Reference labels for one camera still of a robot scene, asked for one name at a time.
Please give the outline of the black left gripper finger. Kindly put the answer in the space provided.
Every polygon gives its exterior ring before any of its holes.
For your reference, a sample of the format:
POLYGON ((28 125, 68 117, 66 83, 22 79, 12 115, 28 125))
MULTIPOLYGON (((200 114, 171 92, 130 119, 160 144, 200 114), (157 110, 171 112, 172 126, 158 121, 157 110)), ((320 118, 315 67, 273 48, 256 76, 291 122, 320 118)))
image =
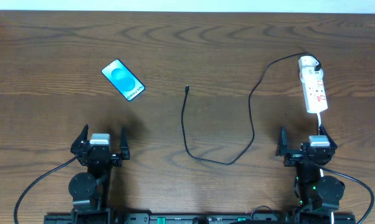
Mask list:
POLYGON ((86 124, 81 133, 78 135, 76 140, 72 143, 70 147, 70 152, 72 154, 78 154, 78 152, 81 150, 84 142, 87 140, 87 135, 88 135, 88 124, 86 124))
POLYGON ((130 160, 130 149, 128 145, 128 141, 126 138, 126 129, 123 126, 121 129, 121 134, 120 134, 120 152, 121 152, 121 159, 122 160, 130 160))

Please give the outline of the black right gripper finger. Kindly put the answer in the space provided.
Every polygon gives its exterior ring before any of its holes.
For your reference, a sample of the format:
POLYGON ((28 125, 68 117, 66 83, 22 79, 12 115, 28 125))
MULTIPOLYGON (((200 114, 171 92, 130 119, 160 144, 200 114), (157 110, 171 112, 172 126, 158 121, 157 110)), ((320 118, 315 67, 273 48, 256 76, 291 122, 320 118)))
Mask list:
POLYGON ((280 137, 275 152, 276 156, 284 156, 288 151, 287 132, 284 126, 280 128, 280 137))
POLYGON ((332 140, 332 138, 327 133, 325 127, 322 124, 319 126, 319 134, 320 135, 324 135, 324 136, 327 137, 327 139, 328 139, 328 141, 330 143, 330 148, 332 148, 332 149, 337 149, 338 148, 337 144, 332 140))

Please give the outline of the blue Galaxy smartphone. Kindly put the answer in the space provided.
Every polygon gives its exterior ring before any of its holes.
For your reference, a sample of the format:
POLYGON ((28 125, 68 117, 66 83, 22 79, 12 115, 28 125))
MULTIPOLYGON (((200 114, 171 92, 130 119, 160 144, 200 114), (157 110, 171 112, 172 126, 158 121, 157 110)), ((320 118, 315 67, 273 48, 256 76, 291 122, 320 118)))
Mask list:
POLYGON ((101 70, 101 73, 127 101, 133 101, 146 89, 121 60, 112 61, 101 70))

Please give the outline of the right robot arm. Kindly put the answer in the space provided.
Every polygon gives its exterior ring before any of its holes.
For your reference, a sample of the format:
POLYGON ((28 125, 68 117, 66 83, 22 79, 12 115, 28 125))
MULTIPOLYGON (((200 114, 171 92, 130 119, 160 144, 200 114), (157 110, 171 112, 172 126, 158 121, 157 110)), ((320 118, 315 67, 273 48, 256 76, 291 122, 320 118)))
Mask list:
POLYGON ((287 212, 285 219, 292 223, 333 223, 333 212, 339 209, 345 184, 337 178, 324 175, 321 167, 329 163, 337 150, 336 143, 324 126, 318 134, 309 137, 299 149, 290 149, 287 132, 282 126, 275 155, 284 157, 285 167, 296 169, 294 193, 300 206, 287 212))

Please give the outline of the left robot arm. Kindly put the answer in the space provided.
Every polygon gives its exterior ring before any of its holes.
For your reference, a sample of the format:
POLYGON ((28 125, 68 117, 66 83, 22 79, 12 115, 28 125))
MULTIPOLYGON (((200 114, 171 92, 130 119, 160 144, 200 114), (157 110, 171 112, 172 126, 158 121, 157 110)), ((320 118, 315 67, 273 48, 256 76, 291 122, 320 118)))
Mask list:
POLYGON ((120 133, 120 151, 112 153, 110 135, 95 133, 88 138, 88 126, 84 126, 72 143, 70 152, 87 168, 69 182, 73 198, 72 223, 122 223, 123 216, 107 205, 110 178, 113 167, 121 167, 130 159, 125 128, 120 133))

